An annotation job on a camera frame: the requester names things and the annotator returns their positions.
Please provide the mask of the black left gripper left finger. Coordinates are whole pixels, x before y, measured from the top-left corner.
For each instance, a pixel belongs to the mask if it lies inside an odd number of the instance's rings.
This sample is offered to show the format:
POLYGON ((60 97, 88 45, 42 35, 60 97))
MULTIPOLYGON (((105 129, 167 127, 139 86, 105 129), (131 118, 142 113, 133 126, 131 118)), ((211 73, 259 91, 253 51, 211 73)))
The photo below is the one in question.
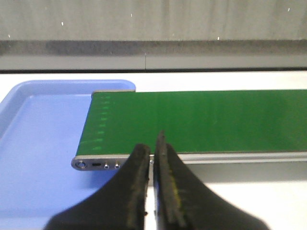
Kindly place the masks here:
POLYGON ((54 215, 47 230, 142 230, 150 148, 137 144, 118 172, 94 194, 54 215))

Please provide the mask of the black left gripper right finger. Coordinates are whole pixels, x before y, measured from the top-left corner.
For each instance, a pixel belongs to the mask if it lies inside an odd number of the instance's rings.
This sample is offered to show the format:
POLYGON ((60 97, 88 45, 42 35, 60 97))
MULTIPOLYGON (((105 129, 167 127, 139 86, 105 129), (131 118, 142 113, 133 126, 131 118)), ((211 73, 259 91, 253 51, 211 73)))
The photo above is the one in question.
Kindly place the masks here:
POLYGON ((209 189, 158 134, 153 166, 159 230, 266 230, 259 218, 209 189))

